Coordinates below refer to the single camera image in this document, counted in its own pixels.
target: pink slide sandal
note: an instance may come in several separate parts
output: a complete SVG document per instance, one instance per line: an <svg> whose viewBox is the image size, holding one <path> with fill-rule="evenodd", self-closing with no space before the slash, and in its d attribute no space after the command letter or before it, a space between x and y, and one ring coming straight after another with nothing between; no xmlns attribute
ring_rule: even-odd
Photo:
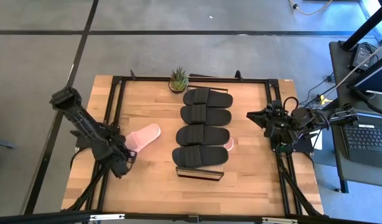
<svg viewBox="0 0 382 224"><path fill-rule="evenodd" d="M134 152L139 152L160 135L161 129L158 124L150 124L138 131L133 131L128 134L124 145Z"/></svg>
<svg viewBox="0 0 382 224"><path fill-rule="evenodd" d="M233 149L234 147L234 140L233 138L230 138L230 140L228 141L228 143L224 144L223 146L225 149L227 149L227 151L230 151Z"/></svg>

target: plant pot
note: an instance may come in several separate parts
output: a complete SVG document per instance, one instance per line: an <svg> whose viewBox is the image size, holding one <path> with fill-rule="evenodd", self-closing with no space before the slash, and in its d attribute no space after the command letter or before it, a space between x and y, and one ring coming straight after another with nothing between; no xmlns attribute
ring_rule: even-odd
<svg viewBox="0 0 382 224"><path fill-rule="evenodd" d="M168 86L169 86L169 89L171 90L171 92L172 92L172 93L175 93L175 94L182 93L182 92L184 92L184 90L187 88L187 87L184 87L183 90L173 90L172 87L171 87L171 85L170 85L170 81L169 81Z"/></svg>

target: concrete floor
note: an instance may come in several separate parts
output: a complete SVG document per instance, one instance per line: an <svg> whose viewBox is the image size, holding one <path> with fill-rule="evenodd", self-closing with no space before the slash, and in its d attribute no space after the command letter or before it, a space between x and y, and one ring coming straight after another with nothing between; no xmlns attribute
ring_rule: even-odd
<svg viewBox="0 0 382 224"><path fill-rule="evenodd" d="M91 0L0 0L0 29L82 30L91 4ZM299 1L305 11L323 4ZM364 21L355 2L334 2L322 13L306 17L285 0L105 0L97 7L91 29L353 31ZM181 65L188 72L218 77L232 77L239 69L244 77L291 78L299 98L305 100L308 89L332 72L328 43L344 39L89 36L74 87L86 105L97 74L129 75L132 69L139 76L170 75ZM50 96L66 83L79 41L78 35L0 35L0 138L17 144L16 150L0 148L0 216L21 213L54 116ZM324 83L313 94L329 86ZM35 212L60 209L75 144L71 129L63 121ZM350 194L342 195L330 190L339 185L334 168L317 165L316 172L326 214L382 222L382 187L352 183Z"/></svg>

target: desk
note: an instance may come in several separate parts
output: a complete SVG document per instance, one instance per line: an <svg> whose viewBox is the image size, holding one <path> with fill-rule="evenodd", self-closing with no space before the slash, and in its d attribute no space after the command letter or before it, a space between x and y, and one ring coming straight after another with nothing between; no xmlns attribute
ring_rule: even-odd
<svg viewBox="0 0 382 224"><path fill-rule="evenodd" d="M352 59L351 56L353 53L342 50L339 47L338 42L331 42L329 47L333 73L335 75L336 84L338 84L348 73L350 73L347 66ZM350 79L356 77L356 75L357 74L351 75ZM351 96L350 90L346 88L346 85L341 85L337 89L337 95L338 98L334 101L334 104L337 105L334 106L351 103L358 112L373 113L364 102L356 100ZM372 99L372 103L382 108L382 96L377 96ZM382 168L349 161L347 159L346 145L343 141L340 127L332 126L332 135L342 192L348 192L346 180L382 186Z"/></svg>
<svg viewBox="0 0 382 224"><path fill-rule="evenodd" d="M95 78L87 111L102 122L112 76ZM281 97L296 96L292 80L280 80ZM127 81L119 125L123 135L151 123L161 127L161 136L138 155L132 170L117 179L109 174L103 211L155 214L276 215L283 216L283 204L275 154L263 130L246 118L246 112L266 107L264 85L252 83L190 83L227 88L234 98L229 108L232 121L225 126L234 139L229 160L215 169L225 175L219 182L177 177L172 150L178 147L176 132L185 126L180 117L183 94L170 92L167 82ZM291 110L295 104L287 105ZM94 164L90 150L73 162L62 208L71 206L88 185ZM303 154L293 155L297 183L309 202L323 213L311 161ZM92 208L96 208L99 187ZM289 204L294 211L292 190Z"/></svg>

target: potted plant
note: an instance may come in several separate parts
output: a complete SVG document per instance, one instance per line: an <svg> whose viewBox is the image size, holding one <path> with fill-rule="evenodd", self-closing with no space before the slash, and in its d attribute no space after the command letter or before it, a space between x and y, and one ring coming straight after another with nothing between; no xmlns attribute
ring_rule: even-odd
<svg viewBox="0 0 382 224"><path fill-rule="evenodd" d="M182 67L178 67L176 71L172 71L172 76L169 81L169 88L173 93L182 93L189 85L189 78L185 74Z"/></svg>

